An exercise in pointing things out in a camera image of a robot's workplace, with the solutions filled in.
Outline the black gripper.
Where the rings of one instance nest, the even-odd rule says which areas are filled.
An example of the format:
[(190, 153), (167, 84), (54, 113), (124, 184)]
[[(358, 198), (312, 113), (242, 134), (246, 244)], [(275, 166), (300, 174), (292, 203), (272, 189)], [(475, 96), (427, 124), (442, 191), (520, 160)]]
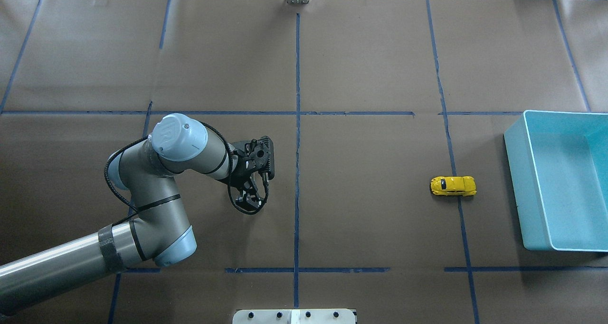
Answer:
[(275, 152), (272, 139), (252, 139), (232, 143), (237, 163), (232, 171), (233, 182), (243, 182), (257, 172), (268, 180), (275, 177)]

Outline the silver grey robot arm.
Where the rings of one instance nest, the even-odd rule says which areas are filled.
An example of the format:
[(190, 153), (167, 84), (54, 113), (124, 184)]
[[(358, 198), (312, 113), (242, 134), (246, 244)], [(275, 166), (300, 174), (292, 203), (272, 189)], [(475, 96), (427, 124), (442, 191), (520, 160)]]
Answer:
[(202, 121), (164, 116), (104, 166), (106, 185), (133, 212), (96, 233), (2, 265), (1, 317), (148, 260), (169, 267), (187, 259), (197, 244), (176, 175), (192, 170), (223, 183), (231, 205), (254, 215), (267, 203), (274, 158), (269, 136), (229, 143)]

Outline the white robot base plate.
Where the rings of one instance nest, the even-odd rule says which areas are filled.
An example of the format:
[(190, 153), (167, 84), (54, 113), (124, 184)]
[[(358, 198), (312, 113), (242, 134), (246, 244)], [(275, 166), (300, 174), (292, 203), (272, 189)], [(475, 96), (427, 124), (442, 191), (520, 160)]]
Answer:
[(356, 324), (355, 310), (317, 309), (242, 309), (236, 311), (233, 324)]

